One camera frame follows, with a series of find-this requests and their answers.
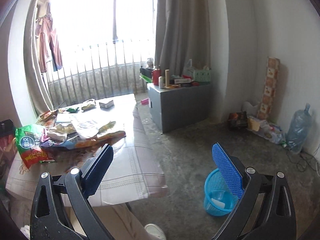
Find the white tissue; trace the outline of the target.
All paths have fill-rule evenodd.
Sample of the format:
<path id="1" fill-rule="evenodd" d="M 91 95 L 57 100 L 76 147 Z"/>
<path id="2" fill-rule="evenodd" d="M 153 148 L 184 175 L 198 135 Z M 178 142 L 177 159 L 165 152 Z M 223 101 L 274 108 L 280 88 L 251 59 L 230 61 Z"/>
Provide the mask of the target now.
<path id="1" fill-rule="evenodd" d="M 57 124 L 56 126 L 47 130 L 47 135 L 53 140 L 64 142 L 67 140 L 69 134 L 75 133 L 76 130 L 72 123 L 69 123 L 67 126 L 63 124 Z"/>

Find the green red snack bag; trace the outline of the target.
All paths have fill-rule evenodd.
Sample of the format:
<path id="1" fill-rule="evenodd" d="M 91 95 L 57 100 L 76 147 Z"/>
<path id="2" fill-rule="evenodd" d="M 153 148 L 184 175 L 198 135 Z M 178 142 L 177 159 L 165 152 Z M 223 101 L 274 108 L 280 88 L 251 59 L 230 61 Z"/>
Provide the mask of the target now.
<path id="1" fill-rule="evenodd" d="M 52 154 L 41 148 L 45 131 L 44 126 L 37 124 L 23 126 L 15 131 L 17 149 L 27 169 L 36 163 L 55 161 Z"/>

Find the blue orange chip bag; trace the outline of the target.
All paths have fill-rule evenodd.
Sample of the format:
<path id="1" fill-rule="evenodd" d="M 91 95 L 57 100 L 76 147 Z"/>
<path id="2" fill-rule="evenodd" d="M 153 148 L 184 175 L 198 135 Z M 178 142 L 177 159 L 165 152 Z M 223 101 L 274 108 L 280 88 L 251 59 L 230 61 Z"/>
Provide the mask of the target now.
<path id="1" fill-rule="evenodd" d="M 53 140 L 46 134 L 41 148 L 51 153 L 67 152 L 105 144 L 126 136 L 126 132 L 119 129 L 115 121 L 110 121 L 103 126 L 93 121 L 73 122 L 72 124 L 76 132 L 69 134 L 66 141 L 59 142 Z"/>

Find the blue plastic waste basket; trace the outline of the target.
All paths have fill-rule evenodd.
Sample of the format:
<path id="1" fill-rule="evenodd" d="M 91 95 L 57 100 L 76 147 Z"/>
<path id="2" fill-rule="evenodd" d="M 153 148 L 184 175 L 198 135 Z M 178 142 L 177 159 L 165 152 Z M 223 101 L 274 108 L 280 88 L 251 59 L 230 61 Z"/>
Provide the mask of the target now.
<path id="1" fill-rule="evenodd" d="M 229 191 L 219 169 L 213 170 L 204 183 L 205 211 L 211 216 L 225 216 L 232 212 L 237 202 L 237 196 Z"/>

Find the dark snack box on floor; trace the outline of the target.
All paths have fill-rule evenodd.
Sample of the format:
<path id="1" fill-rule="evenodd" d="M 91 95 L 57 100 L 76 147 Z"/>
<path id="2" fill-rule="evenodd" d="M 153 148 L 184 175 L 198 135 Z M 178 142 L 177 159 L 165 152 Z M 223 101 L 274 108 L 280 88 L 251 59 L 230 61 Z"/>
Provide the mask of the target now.
<path id="1" fill-rule="evenodd" d="M 231 130 L 246 129 L 248 127 L 246 111 L 230 113 L 228 117 L 228 128 Z"/>

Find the green candy wrapper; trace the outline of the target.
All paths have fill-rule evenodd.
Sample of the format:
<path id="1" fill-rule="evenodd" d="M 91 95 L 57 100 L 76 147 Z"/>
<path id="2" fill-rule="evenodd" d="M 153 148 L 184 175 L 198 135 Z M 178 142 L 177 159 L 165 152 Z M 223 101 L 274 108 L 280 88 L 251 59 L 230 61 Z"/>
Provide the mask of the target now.
<path id="1" fill-rule="evenodd" d="M 78 113 L 79 107 L 76 107 L 76 108 L 69 107 L 66 111 L 68 113 Z"/>

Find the small white box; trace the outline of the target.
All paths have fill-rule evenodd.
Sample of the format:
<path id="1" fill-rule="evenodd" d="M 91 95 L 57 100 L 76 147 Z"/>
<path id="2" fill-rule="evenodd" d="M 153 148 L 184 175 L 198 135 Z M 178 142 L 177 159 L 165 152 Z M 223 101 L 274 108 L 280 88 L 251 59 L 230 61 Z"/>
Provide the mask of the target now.
<path id="1" fill-rule="evenodd" d="M 114 101 L 110 99 L 103 99 L 99 101 L 100 108 L 109 109 L 114 106 Z"/>

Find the large clear water jug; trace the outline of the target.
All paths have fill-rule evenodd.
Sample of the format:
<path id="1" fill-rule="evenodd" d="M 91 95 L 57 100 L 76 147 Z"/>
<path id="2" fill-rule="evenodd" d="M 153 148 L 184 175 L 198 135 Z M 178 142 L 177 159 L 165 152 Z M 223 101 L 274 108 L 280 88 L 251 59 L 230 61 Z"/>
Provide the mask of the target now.
<path id="1" fill-rule="evenodd" d="M 295 111 L 285 136 L 287 146 L 295 154 L 301 152 L 312 126 L 312 116 L 309 110 L 310 104 L 306 103 L 304 109 Z"/>

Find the white sneaker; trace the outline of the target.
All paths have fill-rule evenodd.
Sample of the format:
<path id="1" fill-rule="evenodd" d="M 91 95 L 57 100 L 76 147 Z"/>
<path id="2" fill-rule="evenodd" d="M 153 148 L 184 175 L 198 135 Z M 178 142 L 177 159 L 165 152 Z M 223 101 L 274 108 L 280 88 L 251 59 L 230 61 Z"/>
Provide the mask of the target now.
<path id="1" fill-rule="evenodd" d="M 150 239 L 155 239 L 155 240 L 166 240 L 166 236 L 164 231 L 157 226 L 156 224 L 149 223 L 144 226 L 144 229 L 148 233 Z"/>

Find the grey storage cabinet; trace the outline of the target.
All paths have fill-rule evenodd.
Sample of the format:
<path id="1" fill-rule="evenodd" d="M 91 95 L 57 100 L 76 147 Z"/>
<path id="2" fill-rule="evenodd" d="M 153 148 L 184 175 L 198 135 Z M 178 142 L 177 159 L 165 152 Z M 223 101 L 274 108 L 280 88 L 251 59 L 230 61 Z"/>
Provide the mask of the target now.
<path id="1" fill-rule="evenodd" d="M 160 89 L 147 85 L 151 118 L 162 133 L 200 122 L 210 115 L 212 86 Z"/>

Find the left grey curtain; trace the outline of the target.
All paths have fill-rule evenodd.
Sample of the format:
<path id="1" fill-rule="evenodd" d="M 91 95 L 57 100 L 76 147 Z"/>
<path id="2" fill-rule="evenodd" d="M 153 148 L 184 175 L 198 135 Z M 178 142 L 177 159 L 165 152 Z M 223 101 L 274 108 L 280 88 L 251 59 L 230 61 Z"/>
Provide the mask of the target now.
<path id="1" fill-rule="evenodd" d="M 37 58 L 35 16 L 37 0 L 31 0 L 24 28 L 24 68 L 28 92 L 37 116 L 53 109 L 44 81 L 41 76 L 40 64 Z"/>

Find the grey curtain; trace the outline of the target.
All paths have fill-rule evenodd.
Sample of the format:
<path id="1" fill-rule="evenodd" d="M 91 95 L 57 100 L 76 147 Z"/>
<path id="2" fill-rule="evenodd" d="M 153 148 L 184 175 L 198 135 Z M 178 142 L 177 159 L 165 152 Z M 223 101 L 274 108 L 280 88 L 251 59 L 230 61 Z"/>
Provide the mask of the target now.
<path id="1" fill-rule="evenodd" d="M 31 0 L 24 28 L 24 68 L 28 92 L 37 116 L 53 109 L 44 81 L 41 76 L 40 64 L 37 58 L 35 16 L 37 0 Z"/>
<path id="2" fill-rule="evenodd" d="M 210 65 L 208 0 L 158 0 L 155 65 L 181 75 L 189 60 Z"/>

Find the green plastic basket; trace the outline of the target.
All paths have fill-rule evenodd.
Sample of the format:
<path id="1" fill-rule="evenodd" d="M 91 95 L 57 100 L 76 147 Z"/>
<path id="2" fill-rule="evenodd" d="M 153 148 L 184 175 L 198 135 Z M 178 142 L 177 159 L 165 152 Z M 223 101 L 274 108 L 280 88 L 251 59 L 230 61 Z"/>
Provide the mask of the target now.
<path id="1" fill-rule="evenodd" d="M 195 69 L 193 71 L 193 80 L 199 83 L 210 83 L 210 70 Z"/>

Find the red thermos bottle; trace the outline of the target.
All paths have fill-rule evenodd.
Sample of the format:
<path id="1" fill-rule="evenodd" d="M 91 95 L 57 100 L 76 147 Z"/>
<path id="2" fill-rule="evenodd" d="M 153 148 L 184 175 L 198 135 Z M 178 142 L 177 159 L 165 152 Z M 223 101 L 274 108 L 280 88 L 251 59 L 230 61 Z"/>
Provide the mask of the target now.
<path id="1" fill-rule="evenodd" d="M 160 66 L 155 66 L 152 71 L 152 83 L 154 86 L 159 86 L 159 78 L 161 77 L 162 71 Z"/>

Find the tall patterned cardboard box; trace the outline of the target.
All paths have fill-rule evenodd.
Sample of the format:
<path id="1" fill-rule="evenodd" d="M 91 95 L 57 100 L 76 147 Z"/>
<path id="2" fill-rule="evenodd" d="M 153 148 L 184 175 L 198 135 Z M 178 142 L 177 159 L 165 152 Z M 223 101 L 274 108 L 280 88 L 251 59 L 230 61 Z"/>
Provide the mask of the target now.
<path id="1" fill-rule="evenodd" d="M 276 96 L 277 81 L 279 75 L 280 60 L 274 57 L 267 59 L 266 76 L 263 95 L 257 118 L 266 120 L 271 113 L 273 101 Z"/>

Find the cardboard tube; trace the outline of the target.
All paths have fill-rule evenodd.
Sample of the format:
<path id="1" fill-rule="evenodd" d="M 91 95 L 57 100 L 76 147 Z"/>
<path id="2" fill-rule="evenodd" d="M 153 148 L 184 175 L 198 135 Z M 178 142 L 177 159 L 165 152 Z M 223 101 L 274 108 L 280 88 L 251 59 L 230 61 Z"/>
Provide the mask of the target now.
<path id="1" fill-rule="evenodd" d="M 165 87 L 168 88 L 170 86 L 170 70 L 165 70 Z"/>

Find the hanging pink clothes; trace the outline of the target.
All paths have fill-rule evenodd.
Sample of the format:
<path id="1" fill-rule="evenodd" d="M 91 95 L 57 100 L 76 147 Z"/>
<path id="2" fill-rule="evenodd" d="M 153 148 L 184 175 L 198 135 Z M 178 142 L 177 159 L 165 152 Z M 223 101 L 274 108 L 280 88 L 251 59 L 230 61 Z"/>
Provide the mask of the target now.
<path id="1" fill-rule="evenodd" d="M 36 37 L 39 38 L 39 67 L 42 73 L 47 72 L 47 63 L 51 60 L 53 71 L 63 67 L 58 36 L 51 12 L 36 20 Z"/>

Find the right grey curtain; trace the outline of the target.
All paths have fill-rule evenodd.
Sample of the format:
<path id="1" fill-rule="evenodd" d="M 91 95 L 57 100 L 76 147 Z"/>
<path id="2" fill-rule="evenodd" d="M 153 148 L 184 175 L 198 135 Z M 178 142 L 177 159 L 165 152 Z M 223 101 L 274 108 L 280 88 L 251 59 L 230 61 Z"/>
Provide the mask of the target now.
<path id="1" fill-rule="evenodd" d="M 181 75 L 189 60 L 210 65 L 208 0 L 158 0 L 155 65 Z"/>

